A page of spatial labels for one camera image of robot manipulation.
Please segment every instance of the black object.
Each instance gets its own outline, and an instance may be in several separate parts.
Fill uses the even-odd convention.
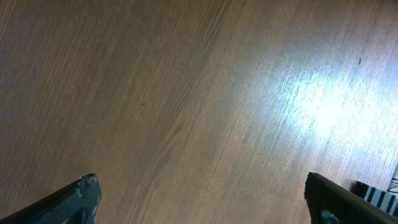
[[[398,223],[398,218],[367,203],[320,174],[308,174],[304,197],[312,224],[326,223],[322,217],[325,211],[333,214],[338,223]]]
[[[5,223],[94,224],[101,200],[95,174],[88,174],[28,207],[2,219]]]

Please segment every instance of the striped pattern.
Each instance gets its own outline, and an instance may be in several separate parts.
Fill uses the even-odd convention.
[[[398,199],[395,195],[361,182],[356,183],[356,187],[353,192],[371,205],[380,208],[380,210],[385,211],[390,215],[398,217]]]

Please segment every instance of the wooden surface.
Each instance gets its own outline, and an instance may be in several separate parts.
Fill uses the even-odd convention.
[[[385,189],[398,2],[0,1],[0,217],[95,172],[97,223],[308,223]]]

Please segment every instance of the brown wood tabletop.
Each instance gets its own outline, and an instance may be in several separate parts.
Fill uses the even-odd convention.
[[[0,1],[0,217],[95,172],[96,223],[309,223],[386,189],[398,1]]]

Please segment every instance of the black and white striped object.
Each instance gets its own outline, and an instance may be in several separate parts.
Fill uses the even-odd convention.
[[[359,181],[357,181],[353,193],[360,196],[363,198],[363,200],[369,202],[371,205],[380,208],[382,211],[398,217],[398,199],[395,195]]]

